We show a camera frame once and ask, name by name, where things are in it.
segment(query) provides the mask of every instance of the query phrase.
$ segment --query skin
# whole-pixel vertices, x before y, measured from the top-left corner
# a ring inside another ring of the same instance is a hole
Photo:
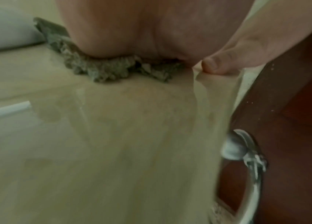
[[[86,54],[179,59],[205,72],[269,62],[312,32],[312,0],[271,0],[243,24],[253,0],[56,0]]]

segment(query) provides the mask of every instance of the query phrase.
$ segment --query silver handle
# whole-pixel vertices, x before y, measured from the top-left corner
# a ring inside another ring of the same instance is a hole
[[[222,156],[229,160],[243,160],[248,167],[246,191],[233,223],[251,224],[260,201],[262,178],[267,161],[251,135],[243,130],[229,132]]]

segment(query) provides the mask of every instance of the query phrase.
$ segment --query wooden floor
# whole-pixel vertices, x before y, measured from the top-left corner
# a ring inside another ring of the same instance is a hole
[[[312,224],[312,35],[266,65],[233,115],[269,161],[256,224]],[[237,209],[246,168],[231,162],[219,197]]]

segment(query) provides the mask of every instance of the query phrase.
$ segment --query gray cleaning cloth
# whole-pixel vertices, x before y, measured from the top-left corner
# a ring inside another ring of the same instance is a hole
[[[136,55],[111,59],[92,58],[82,53],[73,44],[63,26],[38,17],[34,18],[34,23],[44,35],[48,46],[62,54],[67,68],[72,69],[77,75],[89,75],[95,82],[123,79],[135,72],[166,82],[171,78],[172,73],[184,66],[183,63],[173,60],[151,65],[143,63]]]
[[[32,18],[0,8],[0,50],[44,42],[44,37],[31,22]]]

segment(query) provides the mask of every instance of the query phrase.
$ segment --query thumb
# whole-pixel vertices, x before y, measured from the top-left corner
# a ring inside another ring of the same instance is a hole
[[[202,61],[202,68],[206,73],[222,75],[232,70],[256,66],[258,58],[261,56],[256,46],[236,45],[205,58]]]

